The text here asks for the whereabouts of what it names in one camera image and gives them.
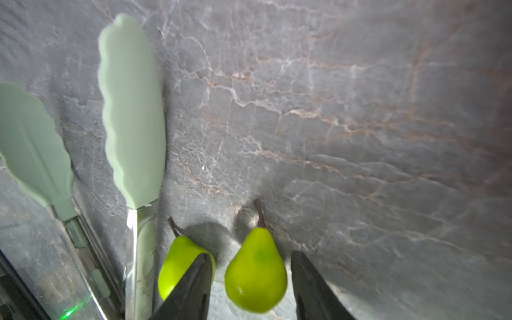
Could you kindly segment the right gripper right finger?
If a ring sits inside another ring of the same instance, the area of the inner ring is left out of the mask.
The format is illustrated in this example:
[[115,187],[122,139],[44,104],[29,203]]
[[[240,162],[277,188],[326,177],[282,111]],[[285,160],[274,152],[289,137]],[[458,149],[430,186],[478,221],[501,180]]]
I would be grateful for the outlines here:
[[291,272],[298,319],[355,320],[304,252],[293,251]]

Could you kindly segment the green pear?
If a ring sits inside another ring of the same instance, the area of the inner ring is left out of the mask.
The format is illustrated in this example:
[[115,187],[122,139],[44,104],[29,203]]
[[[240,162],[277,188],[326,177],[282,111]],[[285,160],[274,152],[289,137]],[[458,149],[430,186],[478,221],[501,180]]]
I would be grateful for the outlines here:
[[225,290],[230,300],[243,310],[266,313],[287,290],[287,270],[275,241],[265,226],[261,201],[254,206],[259,222],[247,236],[225,272]]

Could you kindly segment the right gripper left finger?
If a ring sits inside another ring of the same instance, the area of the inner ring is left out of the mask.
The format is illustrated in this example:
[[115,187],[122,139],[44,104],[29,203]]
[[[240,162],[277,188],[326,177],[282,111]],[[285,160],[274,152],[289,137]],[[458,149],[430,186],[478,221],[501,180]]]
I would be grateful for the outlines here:
[[175,289],[149,319],[207,319],[212,276],[210,255],[208,253],[198,255]]

